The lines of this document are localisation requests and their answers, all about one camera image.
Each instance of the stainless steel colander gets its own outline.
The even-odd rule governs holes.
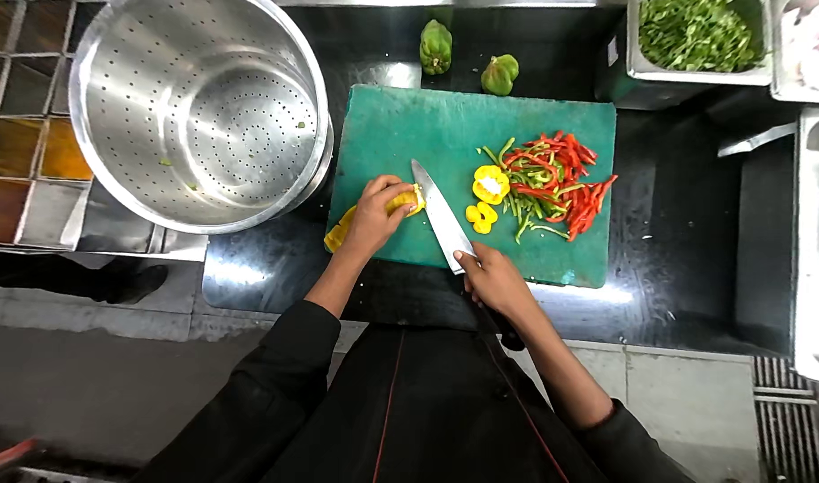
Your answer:
[[[113,0],[79,45],[70,109],[108,191],[189,233],[285,212],[331,158],[317,60],[267,0]]]

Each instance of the sliced yellow bell pepper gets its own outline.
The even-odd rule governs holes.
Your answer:
[[[478,202],[478,204],[470,204],[466,207],[466,221],[472,224],[472,229],[482,235],[490,233],[490,228],[493,227],[493,224],[496,223],[498,219],[499,215],[496,213],[496,210],[483,201]]]
[[[511,191],[508,177],[494,164],[485,164],[475,170],[472,192],[484,203],[499,204]]]
[[[420,212],[425,206],[424,197],[422,196],[421,188],[417,184],[413,185],[413,188],[415,188],[413,191],[402,192],[386,203],[385,212],[390,216],[396,209],[400,208],[406,203],[415,204],[415,210],[407,213],[407,218]],[[350,229],[350,224],[353,223],[355,208],[355,204],[351,206],[351,208],[344,213],[344,216],[341,216],[341,219],[338,221],[338,225],[333,226],[323,239],[323,243],[333,254],[339,247],[341,247],[341,244],[344,243],[344,238],[347,236],[347,230]]]

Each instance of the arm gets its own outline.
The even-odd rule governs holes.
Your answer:
[[[341,316],[361,269],[385,245],[407,213],[415,210],[415,204],[407,203],[390,215],[385,212],[385,204],[398,194],[412,190],[411,184],[397,176],[384,174],[367,182],[344,242],[305,296],[306,300],[317,303],[336,317]]]
[[[555,331],[511,260],[472,242],[478,258],[455,252],[472,299],[505,315],[547,386],[555,413],[611,481],[691,481],[645,428],[612,401]]]
[[[272,466],[325,396],[338,317],[359,272],[412,208],[388,216],[385,203],[411,190],[395,176],[368,183],[344,244],[305,300],[275,322],[219,394],[134,482],[248,481]]]

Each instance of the chef's knife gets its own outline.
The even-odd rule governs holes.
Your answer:
[[[412,175],[422,190],[422,196],[425,202],[424,209],[427,211],[427,218],[430,219],[430,226],[434,229],[436,240],[439,242],[439,248],[442,249],[442,254],[446,256],[448,268],[451,268],[452,273],[455,275],[465,273],[465,270],[460,267],[458,260],[454,258],[454,251],[460,250],[475,256],[475,250],[472,249],[469,238],[466,238],[466,234],[463,228],[460,227],[458,219],[454,216],[451,207],[448,206],[446,199],[442,196],[442,192],[436,187],[434,180],[430,178],[430,174],[428,174],[427,170],[415,159],[412,160]],[[502,334],[503,346],[506,346],[512,351],[522,351],[522,349],[525,348],[525,344],[523,344],[523,341],[504,315],[490,309],[486,305],[479,307],[475,302],[471,302],[471,304],[472,307],[475,308],[478,316],[481,317],[491,329],[495,330],[498,327]]]

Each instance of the steel sink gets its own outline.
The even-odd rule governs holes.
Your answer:
[[[819,107],[801,114],[797,165],[794,360],[819,381]]]

